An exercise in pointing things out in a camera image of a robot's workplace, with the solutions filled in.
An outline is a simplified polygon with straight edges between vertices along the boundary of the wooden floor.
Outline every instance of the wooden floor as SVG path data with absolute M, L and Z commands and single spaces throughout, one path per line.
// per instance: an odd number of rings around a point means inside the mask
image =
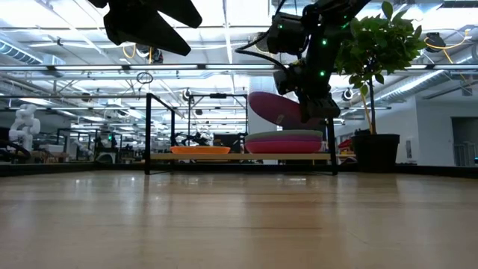
M 477 268 L 478 181 L 141 172 L 0 178 L 0 268 Z

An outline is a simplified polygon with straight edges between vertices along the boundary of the potted plant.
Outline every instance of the potted plant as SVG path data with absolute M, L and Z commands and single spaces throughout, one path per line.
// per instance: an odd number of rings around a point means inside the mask
M 353 148 L 362 171 L 391 172 L 400 142 L 398 134 L 377 134 L 373 79 L 383 84 L 387 75 L 405 70 L 426 47 L 420 40 L 421 26 L 414 29 L 410 19 L 403 19 L 406 10 L 394 14 L 389 2 L 382 3 L 385 18 L 380 15 L 354 19 L 350 23 L 353 38 L 345 40 L 335 61 L 339 75 L 350 75 L 349 83 L 360 90 L 370 133 L 354 137 Z M 371 118 L 367 106 L 370 105 Z

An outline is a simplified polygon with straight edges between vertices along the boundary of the black plant pot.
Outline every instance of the black plant pot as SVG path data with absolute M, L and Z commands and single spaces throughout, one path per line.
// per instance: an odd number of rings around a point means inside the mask
M 352 137 L 358 168 L 367 173 L 392 173 L 400 143 L 398 134 L 360 134 Z

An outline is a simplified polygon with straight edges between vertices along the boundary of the orange bowl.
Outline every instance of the orange bowl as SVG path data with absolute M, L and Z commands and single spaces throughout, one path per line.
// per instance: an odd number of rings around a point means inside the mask
M 171 146 L 175 154 L 228 154 L 229 150 L 227 146 Z

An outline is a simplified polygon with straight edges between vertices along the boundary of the ceiling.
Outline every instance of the ceiling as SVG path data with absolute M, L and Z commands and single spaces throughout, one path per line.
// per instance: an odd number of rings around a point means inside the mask
M 51 5 L 52 10 L 49 10 L 40 2 L 42 0 L 1 0 L 0 40 L 8 41 L 39 59 L 51 61 L 51 55 L 54 55 L 57 62 L 66 65 L 148 63 L 148 58 L 142 58 L 138 53 L 135 53 L 132 58 L 128 57 L 134 51 L 133 44 L 125 43 L 122 46 L 115 46 L 108 40 L 102 21 L 102 17 L 108 12 L 107 7 L 96 9 L 87 0 L 51 0 L 48 4 Z M 304 5 L 310 2 L 298 0 L 298 12 L 301 12 Z M 461 64 L 475 64 L 474 59 L 468 59 L 470 56 L 464 51 L 470 49 L 475 42 L 475 37 L 478 37 L 478 30 L 475 28 L 478 9 L 439 8 L 443 4 L 443 1 L 439 0 L 416 0 L 414 2 L 416 4 L 396 4 L 395 8 L 409 9 L 406 16 L 413 19 L 416 25 L 423 26 L 423 38 L 426 33 L 438 32 L 446 41 L 447 46 L 453 46 L 463 41 L 461 45 L 448 50 L 451 58 L 455 62 L 460 61 Z M 191 53 L 186 57 L 163 52 L 164 64 L 270 64 L 260 58 L 236 54 L 234 48 L 249 42 L 258 32 L 268 29 L 277 0 L 193 0 L 193 3 L 203 18 L 203 23 L 198 29 L 187 28 L 174 19 L 164 16 L 192 47 Z M 380 5 L 381 1 L 371 1 L 358 17 L 379 14 L 381 12 Z M 287 1 L 283 11 L 296 13 L 294 1 Z M 470 30 L 467 37 L 464 37 L 465 30 Z M 284 64 L 295 60 L 290 55 L 271 56 Z M 4 65 L 24 64 L 6 55 L 0 55 L 0 63 Z M 430 63 L 447 64 L 448 60 L 443 52 L 424 52 L 414 61 L 414 64 Z M 151 84 L 143 86 L 137 82 L 137 75 L 140 72 L 134 70 L 129 72 L 70 70 L 61 72 L 61 76 L 45 75 L 41 72 L 0 72 L 2 76 L 0 92 L 5 95 L 29 96 L 46 94 L 71 96 L 84 93 L 102 96 L 116 95 L 117 98 L 109 101 L 126 108 L 146 106 L 144 98 L 138 99 L 138 96 L 151 92 L 160 96 L 171 106 L 185 108 L 187 103 L 181 95 L 188 88 L 194 94 L 247 94 L 253 90 L 265 88 L 275 91 L 270 69 L 179 70 L 177 72 L 175 70 L 155 70 L 150 71 L 155 80 Z M 419 75 L 410 72 L 387 76 L 385 85 L 375 83 L 375 90 L 379 96 L 381 90 L 386 92 L 396 83 L 409 77 L 418 78 Z M 344 102 L 341 99 L 342 92 L 349 87 L 348 77 L 333 75 L 330 84 L 333 98 L 340 106 L 360 106 L 358 97 L 351 102 Z M 448 88 L 453 89 L 459 85 L 460 80 L 454 76 L 449 81 L 443 81 L 443 84 L 425 90 L 420 93 L 420 96 L 429 96 L 438 90 L 446 91 Z M 469 97 L 460 96 L 460 94 L 461 91 L 455 90 L 430 99 L 430 101 Z M 288 96 L 291 99 L 295 98 L 293 94 Z M 193 118 L 201 118 L 197 120 L 198 124 L 205 124 L 208 119 L 218 119 L 216 122 L 221 124 L 210 124 L 209 131 L 211 132 L 243 132 L 245 131 L 246 113 L 242 108 L 244 104 L 241 104 L 240 101 L 242 100 L 233 98 L 221 100 L 204 98 L 198 107 L 221 106 L 228 109 L 204 110 L 201 116 L 193 113 Z M 73 109 L 76 107 L 105 107 L 108 100 L 104 99 L 93 99 L 91 102 L 83 102 L 80 99 L 56 99 L 50 100 L 50 102 L 49 105 L 52 107 L 71 108 L 64 110 L 70 115 L 59 113 L 77 123 L 132 124 L 143 123 L 144 120 L 145 111 L 141 109 L 137 109 L 137 112 L 141 114 L 138 121 L 131 115 L 122 116 L 114 110 L 84 111 L 80 109 L 75 111 Z M 383 102 L 380 105 L 389 106 L 390 102 Z M 183 108 L 181 108 L 181 112 L 186 113 L 187 110 Z M 360 118 L 360 116 L 363 116 L 361 110 L 343 114 L 343 117 L 349 120 Z M 85 117 L 99 117 L 104 121 L 96 122 Z M 153 111 L 153 119 L 157 124 L 170 124 L 166 111 Z M 186 119 L 177 121 L 180 129 L 187 128 L 186 123 Z

